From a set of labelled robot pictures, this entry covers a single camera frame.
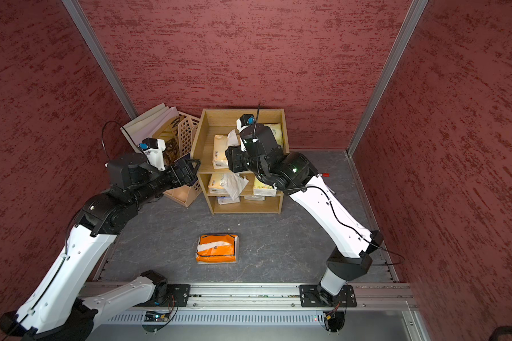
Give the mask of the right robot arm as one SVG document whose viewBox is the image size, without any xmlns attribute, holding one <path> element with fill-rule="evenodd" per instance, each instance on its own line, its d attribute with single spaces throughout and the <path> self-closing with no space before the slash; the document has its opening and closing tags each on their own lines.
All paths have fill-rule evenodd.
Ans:
<svg viewBox="0 0 512 341">
<path fill-rule="evenodd" d="M 319 300 L 331 305 L 342 288 L 368 273 L 371 254 L 382 249 L 383 236 L 360 224 L 335 198 L 322 173 L 298 152 L 285 154 L 270 127 L 244 115 L 237 121 L 240 145 L 226 149 L 234 173 L 251 171 L 257 180 L 283 192 L 302 206 L 335 244 L 317 285 Z"/>
</svg>

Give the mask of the cream tissue pack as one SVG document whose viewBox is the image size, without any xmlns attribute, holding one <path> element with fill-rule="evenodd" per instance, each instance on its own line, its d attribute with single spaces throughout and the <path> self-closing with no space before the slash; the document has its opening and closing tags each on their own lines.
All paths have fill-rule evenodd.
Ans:
<svg viewBox="0 0 512 341">
<path fill-rule="evenodd" d="M 240 146 L 238 132 L 231 130 L 227 135 L 217 134 L 213 139 L 213 168 L 228 169 L 226 151 L 230 146 Z"/>
</svg>

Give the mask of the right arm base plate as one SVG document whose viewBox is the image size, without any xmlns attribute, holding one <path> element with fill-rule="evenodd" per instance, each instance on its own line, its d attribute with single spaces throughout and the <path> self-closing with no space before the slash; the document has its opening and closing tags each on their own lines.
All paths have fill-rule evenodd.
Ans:
<svg viewBox="0 0 512 341">
<path fill-rule="evenodd" d="M 331 295 L 320 285 L 302 284 L 299 287 L 301 306 L 304 308 L 355 308 L 354 288 L 344 285 L 337 295 Z"/>
</svg>

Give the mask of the orange tissue pack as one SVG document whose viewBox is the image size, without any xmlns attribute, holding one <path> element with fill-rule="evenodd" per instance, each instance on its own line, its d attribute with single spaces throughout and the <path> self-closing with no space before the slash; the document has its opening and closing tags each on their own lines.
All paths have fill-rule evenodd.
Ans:
<svg viewBox="0 0 512 341">
<path fill-rule="evenodd" d="M 196 247 L 199 264 L 230 264 L 238 260 L 237 234 L 203 234 Z"/>
</svg>

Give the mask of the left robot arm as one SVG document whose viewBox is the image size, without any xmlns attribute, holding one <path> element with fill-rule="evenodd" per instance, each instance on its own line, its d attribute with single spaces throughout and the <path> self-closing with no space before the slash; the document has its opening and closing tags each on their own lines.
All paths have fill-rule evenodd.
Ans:
<svg viewBox="0 0 512 341">
<path fill-rule="evenodd" d="M 141 303 L 175 305 L 166 278 L 156 271 L 145 271 L 101 296 L 80 298 L 79 292 L 142 206 L 167 190 L 192 186 L 200 165 L 183 158 L 158 169 L 142 153 L 111 160 L 110 188 L 78 211 L 61 253 L 27 301 L 1 316 L 0 331 L 22 340 L 86 340 L 103 322 Z"/>
</svg>

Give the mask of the green yellow tissue pack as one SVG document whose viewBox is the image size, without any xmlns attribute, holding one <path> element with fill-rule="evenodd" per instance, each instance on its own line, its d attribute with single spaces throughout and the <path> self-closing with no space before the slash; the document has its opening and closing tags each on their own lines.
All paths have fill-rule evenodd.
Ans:
<svg viewBox="0 0 512 341">
<path fill-rule="evenodd" d="M 282 125 L 281 124 L 266 124 L 272 131 L 272 134 L 276 140 L 276 142 L 283 148 L 284 147 L 284 138 L 282 133 Z"/>
</svg>

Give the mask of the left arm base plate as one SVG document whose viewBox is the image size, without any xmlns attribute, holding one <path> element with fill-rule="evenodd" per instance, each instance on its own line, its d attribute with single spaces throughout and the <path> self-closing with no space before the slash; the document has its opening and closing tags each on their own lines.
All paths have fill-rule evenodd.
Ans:
<svg viewBox="0 0 512 341">
<path fill-rule="evenodd" d="M 187 306 L 190 289 L 189 284 L 158 284 L 149 301 L 153 306 L 183 308 Z"/>
</svg>

